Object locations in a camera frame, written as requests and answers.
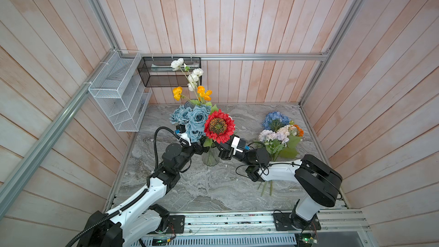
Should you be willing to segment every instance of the flower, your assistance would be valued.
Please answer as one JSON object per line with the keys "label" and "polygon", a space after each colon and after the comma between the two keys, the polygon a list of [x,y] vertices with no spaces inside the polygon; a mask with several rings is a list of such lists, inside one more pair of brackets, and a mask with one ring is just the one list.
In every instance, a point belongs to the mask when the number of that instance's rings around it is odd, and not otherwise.
{"label": "flower", "polygon": [[194,69],[194,70],[192,71],[192,74],[194,74],[194,75],[200,77],[200,76],[202,76],[202,75],[204,74],[204,71],[203,71],[203,69],[201,69],[201,68],[197,68],[197,69]]}
{"label": "flower", "polygon": [[189,125],[192,129],[197,128],[199,131],[204,132],[204,124],[209,118],[210,109],[206,106],[195,106],[189,113]]}
{"label": "flower", "polygon": [[170,120],[171,120],[171,123],[172,123],[172,124],[178,123],[178,117],[179,117],[179,115],[180,115],[180,112],[181,112],[183,109],[184,109],[184,106],[183,106],[183,105],[180,105],[180,107],[178,107],[177,109],[175,109],[175,111],[170,115],[170,116],[171,116]]}
{"label": "flower", "polygon": [[183,64],[184,64],[184,60],[183,60],[183,58],[179,58],[179,59],[177,59],[177,60],[174,60],[174,61],[171,63],[172,70],[173,70],[173,71],[179,70],[180,67],[181,67],[181,65],[183,65]]}
{"label": "flower", "polygon": [[277,131],[276,133],[276,138],[282,142],[282,144],[287,143],[288,141],[290,141],[290,139],[288,138],[290,132],[284,132],[284,131]]}
{"label": "flower", "polygon": [[184,108],[183,105],[180,105],[177,109],[175,109],[174,113],[171,114],[171,123],[180,123],[182,125],[186,125],[189,123],[189,113],[192,111],[191,108]]}
{"label": "flower", "polygon": [[271,132],[270,134],[267,134],[265,141],[276,140],[276,139],[277,139],[277,134],[275,132]]}
{"label": "flower", "polygon": [[205,101],[210,101],[210,95],[212,94],[211,90],[207,90],[207,92],[204,92],[203,86],[198,86],[198,93],[200,94],[200,97],[204,98]]}
{"label": "flower", "polygon": [[234,121],[221,110],[211,113],[204,124],[206,136],[218,143],[227,142],[234,131]]}
{"label": "flower", "polygon": [[203,132],[203,127],[193,127],[190,123],[186,125],[186,133],[190,142],[197,142],[203,135],[206,135]]}
{"label": "flower", "polygon": [[279,128],[289,124],[290,118],[280,112],[271,112],[266,115],[262,126],[266,130],[277,131]]}
{"label": "flower", "polygon": [[293,126],[297,128],[297,136],[303,136],[303,130],[300,129],[300,127],[296,124],[294,124]]}
{"label": "flower", "polygon": [[187,88],[189,89],[189,91],[194,91],[194,84],[193,83],[188,83],[187,84]]}
{"label": "flower", "polygon": [[265,142],[265,139],[267,138],[267,135],[272,133],[272,130],[263,130],[258,137],[258,140],[261,142]]}
{"label": "flower", "polygon": [[198,76],[195,74],[190,74],[187,76],[187,80],[189,81],[189,83],[195,83],[198,81]]}
{"label": "flower", "polygon": [[180,87],[180,86],[175,87],[175,88],[172,90],[172,93],[174,94],[174,98],[175,98],[176,101],[179,101],[179,100],[180,100],[180,98],[181,98],[181,92],[182,92],[182,91],[183,91],[183,88]]}

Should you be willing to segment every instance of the blue hydrangea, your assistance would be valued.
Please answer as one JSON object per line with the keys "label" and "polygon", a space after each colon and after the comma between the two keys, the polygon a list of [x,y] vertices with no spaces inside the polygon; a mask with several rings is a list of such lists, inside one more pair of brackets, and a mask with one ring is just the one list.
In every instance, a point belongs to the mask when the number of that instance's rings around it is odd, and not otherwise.
{"label": "blue hydrangea", "polygon": [[280,112],[271,112],[266,115],[262,126],[264,130],[277,131],[279,128],[289,124],[290,118]]}
{"label": "blue hydrangea", "polygon": [[183,105],[180,105],[173,114],[171,114],[171,123],[180,123],[181,125],[187,125],[189,123],[189,113],[192,111],[191,108],[184,108]]}

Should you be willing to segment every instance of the sunflower center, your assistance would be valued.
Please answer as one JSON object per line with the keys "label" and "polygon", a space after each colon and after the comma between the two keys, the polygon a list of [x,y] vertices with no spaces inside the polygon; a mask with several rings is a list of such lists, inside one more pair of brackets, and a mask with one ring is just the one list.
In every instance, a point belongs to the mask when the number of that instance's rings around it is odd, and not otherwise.
{"label": "sunflower center", "polygon": [[227,130],[226,121],[222,118],[213,118],[209,123],[209,131],[221,135]]}

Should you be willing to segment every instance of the white wire rack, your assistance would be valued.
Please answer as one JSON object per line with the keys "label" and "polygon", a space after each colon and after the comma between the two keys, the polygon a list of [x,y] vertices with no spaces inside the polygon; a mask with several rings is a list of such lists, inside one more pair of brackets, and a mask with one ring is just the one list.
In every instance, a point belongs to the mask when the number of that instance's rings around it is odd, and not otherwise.
{"label": "white wire rack", "polygon": [[144,92],[140,75],[134,74],[141,59],[139,52],[135,52],[133,56],[132,51],[115,51],[89,87],[117,131],[139,131],[151,96],[151,92]]}

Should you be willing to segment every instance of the mounting plate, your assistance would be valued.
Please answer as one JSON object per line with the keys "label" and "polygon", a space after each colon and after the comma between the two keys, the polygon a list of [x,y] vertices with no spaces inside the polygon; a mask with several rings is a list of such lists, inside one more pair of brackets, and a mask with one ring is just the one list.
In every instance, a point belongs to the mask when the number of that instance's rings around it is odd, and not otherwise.
{"label": "mounting plate", "polygon": [[[176,234],[181,234],[184,232],[184,215],[170,215],[168,225],[174,225],[174,230]],[[171,229],[167,229],[165,234],[172,233]]]}
{"label": "mounting plate", "polygon": [[[276,231],[295,231],[297,230],[291,225],[290,221],[290,213],[274,213],[274,226],[276,226]],[[305,230],[314,230],[314,226],[316,226],[316,230],[320,230],[320,222],[317,216],[315,215],[312,222],[310,223],[310,227],[305,228]]]}

